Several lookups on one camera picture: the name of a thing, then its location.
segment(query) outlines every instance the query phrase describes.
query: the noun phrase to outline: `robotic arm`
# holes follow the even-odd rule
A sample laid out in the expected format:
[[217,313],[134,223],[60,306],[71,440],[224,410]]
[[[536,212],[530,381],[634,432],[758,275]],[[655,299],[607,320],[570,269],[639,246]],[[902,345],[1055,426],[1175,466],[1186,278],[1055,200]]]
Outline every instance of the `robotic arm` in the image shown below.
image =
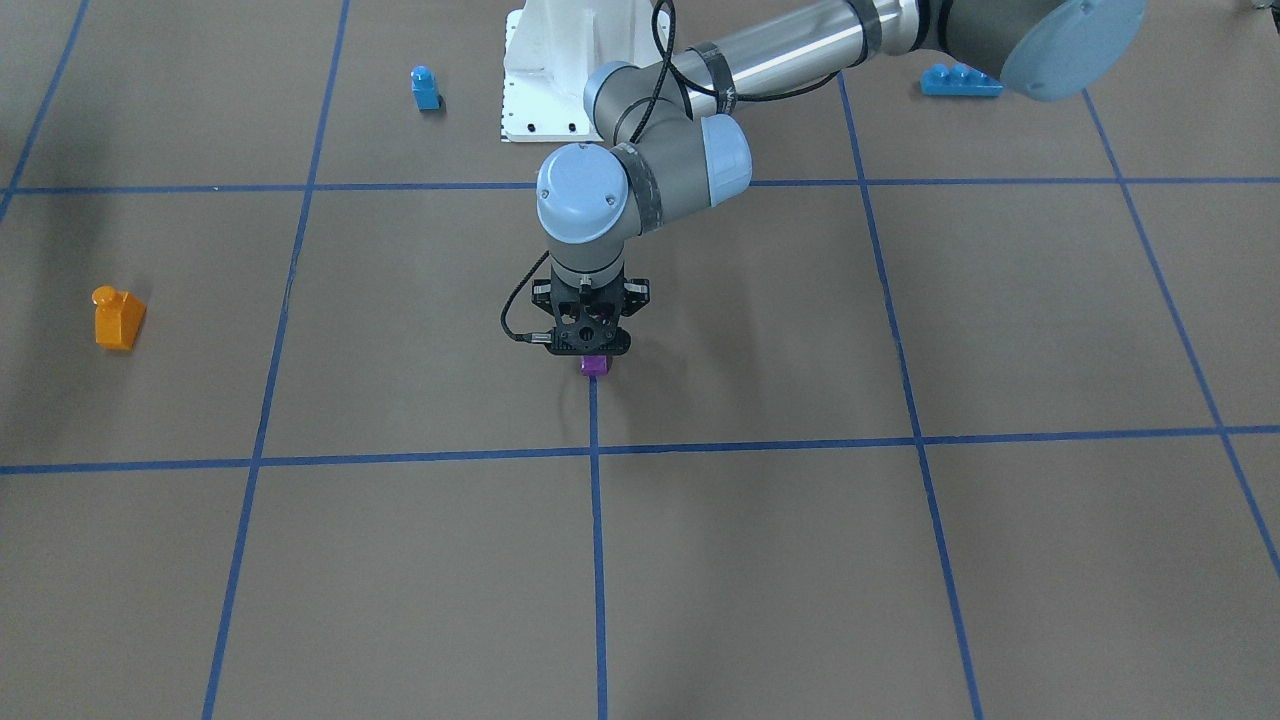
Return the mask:
[[626,241],[748,188],[751,152],[731,117],[740,104],[805,92],[881,53],[920,47],[1021,95],[1061,100],[1120,59],[1144,9],[1146,0],[818,0],[680,54],[672,17],[662,61],[609,63],[588,81],[584,105],[609,149],[567,145],[543,163],[538,217],[552,273],[534,283],[532,301],[556,327],[508,333],[553,355],[625,354],[631,338],[620,320],[649,301],[649,283],[625,275]]

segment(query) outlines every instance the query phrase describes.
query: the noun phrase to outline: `black cable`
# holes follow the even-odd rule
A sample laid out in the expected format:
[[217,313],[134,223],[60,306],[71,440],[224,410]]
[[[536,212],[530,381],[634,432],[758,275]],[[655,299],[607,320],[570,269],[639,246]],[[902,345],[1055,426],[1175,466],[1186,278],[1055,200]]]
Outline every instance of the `black cable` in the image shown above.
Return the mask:
[[[671,10],[671,29],[668,32],[667,47],[666,49],[663,49],[663,46],[662,46],[662,36],[659,35],[659,28],[658,28],[658,9],[662,8],[663,5],[667,5],[667,8]],[[664,72],[669,70],[671,74],[672,74],[672,77],[676,78],[676,82],[678,82],[686,90],[692,90],[694,92],[698,92],[698,94],[701,94],[701,95],[707,95],[707,96],[710,96],[710,97],[716,97],[716,91],[714,90],[710,90],[708,87],[703,87],[703,86],[698,85],[696,82],[689,79],[687,77],[685,77],[685,73],[680,72],[676,68],[676,65],[672,64],[672,61],[671,61],[671,55],[672,55],[672,50],[673,50],[673,45],[675,45],[675,38],[676,38],[676,5],[675,5],[673,0],[659,0],[658,4],[654,5],[654,8],[653,8],[653,17],[650,18],[650,29],[653,31],[653,44],[654,44],[654,46],[658,47],[658,53],[662,55],[662,59],[663,59],[663,70]],[[831,73],[829,76],[822,78],[820,81],[818,81],[818,82],[815,82],[813,85],[809,85],[809,86],[805,86],[805,87],[799,87],[796,90],[788,90],[786,92],[777,92],[777,94],[772,94],[772,95],[739,95],[737,96],[737,101],[739,102],[773,102],[774,100],[787,100],[788,97],[799,97],[800,95],[804,95],[806,92],[813,92],[814,90],[818,90],[818,88],[823,87],[828,82],[836,79],[836,76],[838,76],[838,74],[840,74],[840,70],[836,70],[836,72]],[[662,81],[660,79],[658,81],[658,86],[662,87]],[[631,142],[635,142],[637,138],[632,138]]]
[[543,266],[543,263],[545,263],[549,256],[549,250],[543,252],[543,256],[539,258],[538,261],[534,263],[534,266],[529,269],[529,273],[525,274],[525,279],[520,281],[516,290],[511,291],[511,297],[507,299],[507,304],[502,306],[502,315],[499,316],[499,320],[502,322],[502,332],[507,333],[507,337],[516,342],[534,342],[534,333],[516,334],[511,332],[511,327],[507,324],[507,313],[511,311],[511,304],[516,301],[516,296],[520,295],[520,291],[525,290],[525,286],[529,284],[529,279],[534,277],[534,273],[538,272],[538,268]]

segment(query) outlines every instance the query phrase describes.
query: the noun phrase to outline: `blue lego brick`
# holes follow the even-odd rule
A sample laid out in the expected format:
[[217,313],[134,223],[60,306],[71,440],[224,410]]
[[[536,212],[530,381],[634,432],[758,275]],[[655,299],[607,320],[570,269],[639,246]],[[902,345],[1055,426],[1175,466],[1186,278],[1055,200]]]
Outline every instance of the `blue lego brick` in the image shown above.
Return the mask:
[[998,79],[969,65],[933,65],[920,76],[920,90],[925,95],[951,95],[964,97],[1000,97],[1005,86]]
[[410,73],[410,78],[412,81],[410,88],[413,91],[413,100],[417,101],[417,109],[439,110],[440,92],[435,87],[435,76],[431,74],[431,70],[426,69],[426,65],[419,65]]

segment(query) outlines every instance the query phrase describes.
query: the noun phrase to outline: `light blue joint cap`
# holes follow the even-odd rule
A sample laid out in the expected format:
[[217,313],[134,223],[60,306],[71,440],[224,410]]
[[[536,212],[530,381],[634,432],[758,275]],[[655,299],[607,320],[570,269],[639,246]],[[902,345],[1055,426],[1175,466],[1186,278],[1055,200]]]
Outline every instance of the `light blue joint cap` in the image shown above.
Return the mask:
[[714,208],[751,184],[751,147],[737,120],[728,115],[703,118],[703,147],[707,150],[707,186]]
[[591,242],[622,217],[628,188],[612,152],[585,142],[566,145],[538,172],[538,219],[561,242]]
[[604,82],[609,79],[609,76],[622,68],[634,67],[631,63],[613,60],[612,63],[600,65],[591,73],[591,77],[586,78],[586,87],[582,88],[582,109],[586,110],[586,119],[593,123],[595,122],[595,96],[600,94],[600,88],[604,87]]
[[1066,0],[1014,47],[1000,82],[1053,101],[1098,79],[1138,36],[1147,0]]

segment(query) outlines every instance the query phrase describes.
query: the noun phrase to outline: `orange block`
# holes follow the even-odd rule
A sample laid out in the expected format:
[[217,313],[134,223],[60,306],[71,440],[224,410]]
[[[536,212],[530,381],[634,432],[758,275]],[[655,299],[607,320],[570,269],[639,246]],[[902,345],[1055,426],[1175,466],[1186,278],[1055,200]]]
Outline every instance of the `orange block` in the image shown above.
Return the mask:
[[109,284],[93,291],[93,340],[108,350],[133,350],[147,306]]

